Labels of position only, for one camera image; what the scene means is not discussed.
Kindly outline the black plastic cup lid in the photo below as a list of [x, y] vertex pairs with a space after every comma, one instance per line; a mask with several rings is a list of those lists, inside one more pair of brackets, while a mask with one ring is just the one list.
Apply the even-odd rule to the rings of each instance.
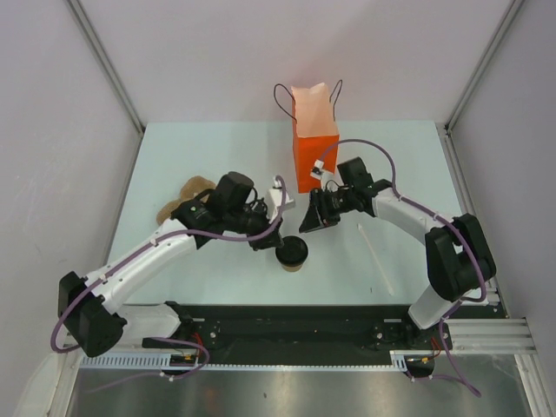
[[300, 237], [295, 235], [285, 236], [282, 248], [275, 249], [276, 259], [280, 264], [304, 263], [308, 258], [308, 245]]

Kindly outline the aluminium frame post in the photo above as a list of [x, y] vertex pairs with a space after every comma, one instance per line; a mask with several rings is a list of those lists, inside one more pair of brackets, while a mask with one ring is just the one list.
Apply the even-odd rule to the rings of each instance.
[[474, 66], [470, 78], [468, 79], [464, 89], [462, 90], [453, 110], [450, 112], [449, 117], [444, 122], [443, 127], [448, 135], [451, 135], [453, 129], [462, 117], [468, 104], [470, 103], [473, 94], [479, 87], [483, 77], [486, 75], [490, 65], [493, 62], [497, 52], [509, 35], [510, 30], [513, 28], [520, 12], [528, 4], [527, 0], [512, 0], [507, 5], [502, 18], [496, 25], [496, 28], [486, 44], [480, 59]]
[[129, 92], [127, 91], [118, 71], [109, 57], [102, 39], [100, 38], [95, 25], [89, 17], [88, 12], [79, 0], [65, 0], [69, 13], [80, 30], [92, 56], [95, 58], [105, 80], [111, 88], [116, 100], [120, 104], [125, 116], [133, 126], [140, 138], [143, 137], [146, 127], [141, 121], [136, 106], [133, 104]]

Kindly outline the left aluminium frame post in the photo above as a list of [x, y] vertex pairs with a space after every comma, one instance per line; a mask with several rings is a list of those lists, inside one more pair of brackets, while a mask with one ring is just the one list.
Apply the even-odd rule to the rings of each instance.
[[95, 25], [89, 17], [88, 12], [79, 0], [65, 0], [69, 13], [80, 30], [92, 56], [95, 58], [105, 80], [111, 88], [116, 100], [120, 104], [125, 116], [133, 126], [140, 138], [143, 137], [146, 127], [141, 121], [136, 106], [133, 104], [129, 92], [127, 91], [118, 71], [109, 57], [102, 39], [100, 38]]

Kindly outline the white wrapped straw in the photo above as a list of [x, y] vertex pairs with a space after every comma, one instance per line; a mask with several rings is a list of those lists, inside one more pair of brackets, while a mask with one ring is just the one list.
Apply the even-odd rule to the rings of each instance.
[[387, 289], [387, 292], [389, 293], [390, 296], [394, 296], [394, 295], [395, 295], [394, 287], [393, 287], [393, 285], [392, 285], [392, 283], [391, 283], [389, 277], [388, 277], [387, 274], [385, 273], [385, 270], [384, 270], [384, 268], [383, 268], [382, 265], [381, 265], [381, 262], [380, 262], [380, 260], [379, 260], [378, 255], [377, 255], [376, 252], [374, 251], [374, 247], [373, 247], [371, 241], [369, 240], [369, 238], [368, 238], [368, 236], [367, 236], [367, 233], [366, 233], [365, 229], [363, 228], [363, 226], [362, 226], [360, 223], [357, 224], [357, 229], [358, 229], [359, 233], [361, 234], [361, 236], [363, 237], [365, 243], [367, 244], [367, 247], [368, 247], [368, 249], [369, 249], [369, 252], [370, 252], [371, 256], [372, 256], [373, 259], [374, 259], [374, 262], [375, 262], [375, 264], [376, 264], [376, 267], [377, 267], [378, 270], [379, 270], [379, 273], [380, 273], [380, 275], [381, 275], [381, 279], [382, 279], [383, 282], [384, 282], [384, 285], [385, 285], [385, 287], [386, 287], [386, 289]]

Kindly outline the right aluminium frame post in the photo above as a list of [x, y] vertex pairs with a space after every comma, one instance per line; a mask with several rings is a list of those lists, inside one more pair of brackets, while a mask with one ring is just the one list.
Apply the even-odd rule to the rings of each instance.
[[468, 79], [464, 89], [462, 90], [453, 110], [450, 112], [449, 117], [444, 122], [443, 127], [448, 135], [451, 135], [453, 129], [462, 117], [468, 104], [470, 103], [473, 94], [479, 87], [483, 77], [486, 75], [490, 65], [493, 62], [497, 52], [509, 35], [510, 30], [513, 28], [520, 12], [528, 4], [527, 0], [512, 0], [507, 5], [502, 18], [496, 25], [496, 28], [486, 44], [480, 59], [474, 66], [470, 78]]

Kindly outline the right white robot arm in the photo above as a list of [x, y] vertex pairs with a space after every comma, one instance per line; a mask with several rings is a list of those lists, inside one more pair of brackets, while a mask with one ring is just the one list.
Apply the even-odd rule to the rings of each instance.
[[343, 184], [330, 189], [332, 174], [317, 160], [310, 175], [321, 184], [309, 192], [302, 234], [337, 225], [352, 211], [381, 219], [412, 236], [425, 247], [429, 285], [409, 307], [400, 337], [410, 348], [422, 348], [432, 338], [431, 327], [448, 317], [468, 294], [478, 289], [478, 302], [486, 298], [486, 283], [497, 267], [477, 217], [471, 214], [446, 218], [394, 190], [389, 180], [373, 179], [360, 157], [338, 166]]

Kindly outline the orange paper bag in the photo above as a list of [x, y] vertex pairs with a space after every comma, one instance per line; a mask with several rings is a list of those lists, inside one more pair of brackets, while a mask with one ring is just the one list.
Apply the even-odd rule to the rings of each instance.
[[311, 176], [314, 163], [323, 162], [323, 168], [335, 172], [338, 149], [328, 147], [340, 141], [340, 131], [335, 120], [335, 105], [342, 91], [340, 79], [330, 89], [325, 83], [310, 88], [291, 87], [282, 83], [273, 87], [276, 96], [284, 89], [290, 96], [291, 109], [279, 108], [291, 119], [293, 130], [293, 158], [298, 192], [308, 193], [320, 186]]

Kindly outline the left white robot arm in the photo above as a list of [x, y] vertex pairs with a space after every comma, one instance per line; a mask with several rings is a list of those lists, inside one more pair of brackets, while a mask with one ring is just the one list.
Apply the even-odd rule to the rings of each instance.
[[59, 331], [66, 328], [88, 357], [107, 353], [130, 330], [134, 317], [121, 313], [132, 294], [162, 269], [206, 243], [246, 242], [254, 251], [280, 248], [283, 214], [294, 205], [277, 175], [265, 196], [253, 181], [230, 171], [212, 188], [191, 189], [158, 229], [120, 259], [84, 276], [68, 272], [58, 284], [58, 321], [50, 337], [57, 353]]

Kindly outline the brown pulp cup carrier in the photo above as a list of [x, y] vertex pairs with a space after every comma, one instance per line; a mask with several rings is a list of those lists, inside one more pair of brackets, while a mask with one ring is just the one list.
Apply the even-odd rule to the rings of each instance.
[[189, 201], [197, 197], [202, 191], [207, 189], [215, 189], [216, 184], [209, 179], [195, 175], [190, 177], [185, 184], [182, 186], [179, 196], [168, 203], [166, 203], [156, 215], [156, 222], [158, 225], [162, 225], [170, 215], [173, 210], [177, 209], [179, 205], [183, 202]]

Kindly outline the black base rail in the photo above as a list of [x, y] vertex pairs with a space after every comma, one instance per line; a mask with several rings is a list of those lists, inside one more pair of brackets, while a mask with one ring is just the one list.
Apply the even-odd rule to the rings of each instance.
[[454, 322], [420, 330], [406, 305], [203, 306], [173, 301], [181, 323], [173, 341], [196, 341], [216, 366], [365, 367], [394, 350], [417, 354], [454, 345]]

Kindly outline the brown paper coffee cup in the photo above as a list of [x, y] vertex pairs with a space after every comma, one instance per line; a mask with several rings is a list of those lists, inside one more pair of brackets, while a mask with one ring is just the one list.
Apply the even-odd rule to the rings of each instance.
[[281, 267], [289, 273], [294, 273], [299, 271], [303, 267], [303, 263], [302, 262], [298, 262], [296, 264], [282, 263]]

